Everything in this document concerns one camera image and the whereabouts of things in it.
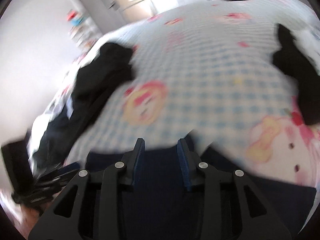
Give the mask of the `red blue plush toy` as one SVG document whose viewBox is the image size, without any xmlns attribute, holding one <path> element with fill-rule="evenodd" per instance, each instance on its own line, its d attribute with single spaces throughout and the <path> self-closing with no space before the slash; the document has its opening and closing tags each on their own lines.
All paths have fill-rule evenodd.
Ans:
<svg viewBox="0 0 320 240">
<path fill-rule="evenodd" d="M 67 21 L 72 24 L 72 26 L 79 26 L 85 21 L 85 16 L 76 10 L 70 10 L 67 13 Z"/>
</svg>

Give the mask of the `blue checkered cartoon blanket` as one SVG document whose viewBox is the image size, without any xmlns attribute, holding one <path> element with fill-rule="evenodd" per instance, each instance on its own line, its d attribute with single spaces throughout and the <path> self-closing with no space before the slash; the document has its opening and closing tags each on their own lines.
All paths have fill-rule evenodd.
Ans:
<svg viewBox="0 0 320 240">
<path fill-rule="evenodd" d="M 298 0 L 212 0 L 104 35 L 35 119 L 28 143 L 33 175 L 57 166 L 37 168 L 34 153 L 63 107 L 72 114 L 78 70 L 112 42 L 133 49 L 134 79 L 112 93 L 58 165 L 84 161 L 89 152 L 128 151 L 138 138 L 148 149 L 167 147 L 193 132 L 198 153 L 214 144 L 253 173 L 317 187 L 319 126 L 304 123 L 295 81 L 272 63 L 280 47 L 276 25 L 294 31 L 312 20 L 313 10 Z"/>
</svg>

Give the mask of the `black jacket on bed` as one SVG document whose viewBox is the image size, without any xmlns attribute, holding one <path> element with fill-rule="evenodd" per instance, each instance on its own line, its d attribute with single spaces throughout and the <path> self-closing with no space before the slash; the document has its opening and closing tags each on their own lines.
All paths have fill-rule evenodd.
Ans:
<svg viewBox="0 0 320 240">
<path fill-rule="evenodd" d="M 71 93 L 72 114 L 67 114 L 65 106 L 48 124 L 34 153 L 37 168 L 63 163 L 80 135 L 95 123 L 112 93 L 134 79 L 132 55 L 132 48 L 107 42 L 91 63 L 78 70 Z"/>
</svg>

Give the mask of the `folded black garment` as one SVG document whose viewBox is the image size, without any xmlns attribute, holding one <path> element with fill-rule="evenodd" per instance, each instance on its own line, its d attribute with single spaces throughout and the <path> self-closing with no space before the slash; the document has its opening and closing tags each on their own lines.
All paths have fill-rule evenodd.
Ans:
<svg viewBox="0 0 320 240">
<path fill-rule="evenodd" d="M 287 27 L 276 25 L 281 49 L 272 56 L 272 63 L 298 84 L 297 105 L 304 123 L 319 124 L 319 75 L 311 62 L 294 43 L 294 36 Z"/>
</svg>

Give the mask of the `beige refrigerator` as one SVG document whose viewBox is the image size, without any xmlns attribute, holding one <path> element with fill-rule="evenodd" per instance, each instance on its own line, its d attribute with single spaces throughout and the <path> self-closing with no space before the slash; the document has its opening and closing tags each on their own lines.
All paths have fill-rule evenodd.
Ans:
<svg viewBox="0 0 320 240">
<path fill-rule="evenodd" d="M 127 23 L 152 18 L 155 10 L 151 0 L 114 0 Z"/>
</svg>

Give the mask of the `folded white printed garment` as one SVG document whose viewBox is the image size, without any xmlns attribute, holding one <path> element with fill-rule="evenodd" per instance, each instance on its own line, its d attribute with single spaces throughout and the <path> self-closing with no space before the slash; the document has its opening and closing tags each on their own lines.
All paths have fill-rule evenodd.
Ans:
<svg viewBox="0 0 320 240">
<path fill-rule="evenodd" d="M 319 20 L 312 20 L 305 28 L 294 30 L 297 48 L 319 72 Z"/>
</svg>

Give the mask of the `navy striped track pants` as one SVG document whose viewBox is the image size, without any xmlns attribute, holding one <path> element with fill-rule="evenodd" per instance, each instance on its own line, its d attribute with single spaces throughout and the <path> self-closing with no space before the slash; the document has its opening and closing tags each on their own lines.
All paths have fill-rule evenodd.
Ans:
<svg viewBox="0 0 320 240">
<path fill-rule="evenodd" d="M 85 239 L 295 239 L 313 187 L 260 178 L 191 136 L 148 151 L 91 152 L 79 230 Z"/>
</svg>

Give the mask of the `grey door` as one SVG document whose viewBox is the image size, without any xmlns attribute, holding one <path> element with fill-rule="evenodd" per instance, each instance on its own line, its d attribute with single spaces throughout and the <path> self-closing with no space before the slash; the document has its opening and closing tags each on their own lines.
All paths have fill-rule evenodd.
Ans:
<svg viewBox="0 0 320 240">
<path fill-rule="evenodd" d="M 102 34 L 127 24 L 115 0 L 79 0 Z"/>
</svg>

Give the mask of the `small white shelf rack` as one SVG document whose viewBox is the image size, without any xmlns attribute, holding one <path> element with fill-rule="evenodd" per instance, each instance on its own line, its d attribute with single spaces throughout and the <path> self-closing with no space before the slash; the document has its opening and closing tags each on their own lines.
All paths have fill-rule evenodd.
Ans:
<svg viewBox="0 0 320 240">
<path fill-rule="evenodd" d="M 101 38 L 101 32 L 94 21 L 88 17 L 79 25 L 73 26 L 69 36 L 82 52 L 88 52 Z"/>
</svg>

